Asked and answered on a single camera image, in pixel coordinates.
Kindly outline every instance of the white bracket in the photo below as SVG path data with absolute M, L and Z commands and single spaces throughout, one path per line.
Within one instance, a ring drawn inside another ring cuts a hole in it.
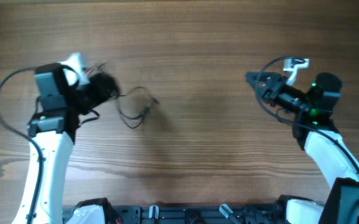
M 298 69 L 309 67 L 309 59 L 305 58 L 304 60 L 304 63 L 297 63 L 297 59 L 285 59 L 283 71 L 289 75 L 289 79 L 286 82 L 287 85 L 291 86 L 296 82 Z

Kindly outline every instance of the wood grain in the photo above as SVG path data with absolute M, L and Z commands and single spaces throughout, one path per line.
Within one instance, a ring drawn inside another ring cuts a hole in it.
M 329 187 L 288 126 L 259 108 L 245 83 L 282 55 L 311 59 L 296 87 L 319 72 L 343 80 L 335 123 L 359 160 L 359 2 L 104 2 L 0 5 L 0 81 L 10 72 L 83 52 L 109 61 L 127 91 L 161 102 L 130 130 L 114 102 L 80 128 L 66 174 L 65 205 L 268 202 L 280 194 L 324 202 Z M 3 115 L 25 131 L 38 95 L 31 73 L 4 87 Z M 17 212 L 29 149 L 0 127 L 0 223 Z

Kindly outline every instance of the wooden tabletop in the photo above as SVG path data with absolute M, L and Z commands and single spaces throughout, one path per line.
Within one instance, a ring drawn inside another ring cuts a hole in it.
M 63 204 L 272 202 L 292 194 L 325 202 L 329 187 L 245 83 L 283 55 L 310 59 L 295 87 L 319 72 L 343 80 L 334 120 L 359 160 L 359 1 L 175 1 L 0 5 L 0 81 L 72 52 L 108 61 L 122 90 L 148 87 L 160 101 L 143 127 L 114 102 L 85 124 L 66 174 Z M 272 68 L 280 72 L 282 64 Z M 33 73 L 1 95 L 4 117 L 26 131 L 39 92 Z M 25 140 L 0 126 L 0 223 L 14 218 L 29 161 Z

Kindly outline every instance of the wooden table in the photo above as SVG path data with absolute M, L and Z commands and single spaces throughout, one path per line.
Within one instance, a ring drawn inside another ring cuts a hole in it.
M 319 72 L 343 80 L 335 124 L 359 160 L 359 2 L 223 1 L 0 5 L 0 81 L 71 52 L 109 61 L 123 91 L 148 87 L 161 104 L 128 129 L 114 102 L 77 131 L 63 204 L 324 202 L 329 187 L 290 127 L 269 117 L 245 83 L 283 55 L 310 58 L 296 87 Z M 280 71 L 278 65 L 273 68 Z M 38 95 L 32 73 L 9 80 L 1 109 L 26 131 Z M 0 126 L 0 223 L 22 198 L 28 143 Z

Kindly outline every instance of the brown wooden surface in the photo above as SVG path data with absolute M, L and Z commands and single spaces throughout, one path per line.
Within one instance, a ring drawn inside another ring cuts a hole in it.
M 116 205 L 268 202 L 280 194 L 324 202 L 329 188 L 317 166 L 245 83 L 247 71 L 282 55 L 311 59 L 298 88 L 319 72 L 343 80 L 334 119 L 359 159 L 359 1 L 0 6 L 0 81 L 77 51 L 110 61 L 124 91 L 146 86 L 161 105 L 135 131 L 113 102 L 97 108 L 101 119 L 77 132 L 64 205 L 95 197 Z M 37 95 L 31 73 L 10 80 L 1 96 L 9 123 L 25 131 Z M 19 208 L 28 159 L 28 144 L 0 126 L 0 223 Z

